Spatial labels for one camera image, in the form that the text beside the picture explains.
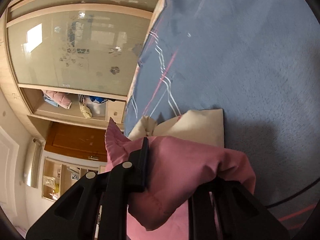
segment blue bedsheet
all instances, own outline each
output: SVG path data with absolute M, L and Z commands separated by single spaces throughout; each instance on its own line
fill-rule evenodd
M 225 147 L 245 152 L 270 205 L 320 177 L 320 25 L 304 0 L 166 0 L 139 59 L 125 134 L 142 115 L 224 109 Z M 319 185 L 270 209 L 292 235 Z

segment framed picture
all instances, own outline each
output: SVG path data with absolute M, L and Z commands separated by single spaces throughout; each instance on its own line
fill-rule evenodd
M 71 173 L 71 179 L 79 180 L 79 174 L 78 173 Z

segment metal screw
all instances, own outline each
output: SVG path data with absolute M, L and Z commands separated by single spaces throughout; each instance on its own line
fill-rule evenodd
M 125 169 L 131 168 L 132 167 L 132 163 L 131 162 L 122 163 L 122 167 L 124 167 Z
M 96 176 L 96 173 L 93 171 L 90 171 L 85 176 L 87 177 L 87 179 L 93 179 Z

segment pink cloth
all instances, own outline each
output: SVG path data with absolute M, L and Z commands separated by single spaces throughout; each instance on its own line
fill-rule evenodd
M 69 109 L 71 106 L 71 100 L 67 97 L 66 93 L 56 92 L 51 90 L 42 90 L 42 92 L 56 102 L 59 106 L 62 106 L 65 109 Z
M 185 202 L 199 185 L 217 175 L 225 180 L 237 180 L 253 193 L 256 178 L 244 153 L 171 136 L 148 139 L 149 186 L 143 193 L 129 196 L 127 234 L 130 239 L 187 240 Z M 130 141 L 110 120 L 105 143 L 112 167 L 127 161 L 132 151 L 141 148 L 142 140 Z

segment beige pillow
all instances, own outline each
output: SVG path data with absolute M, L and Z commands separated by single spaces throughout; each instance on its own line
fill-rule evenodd
M 170 135 L 198 143 L 224 147 L 223 110 L 189 110 L 159 125 L 149 116 L 143 116 L 128 138 Z

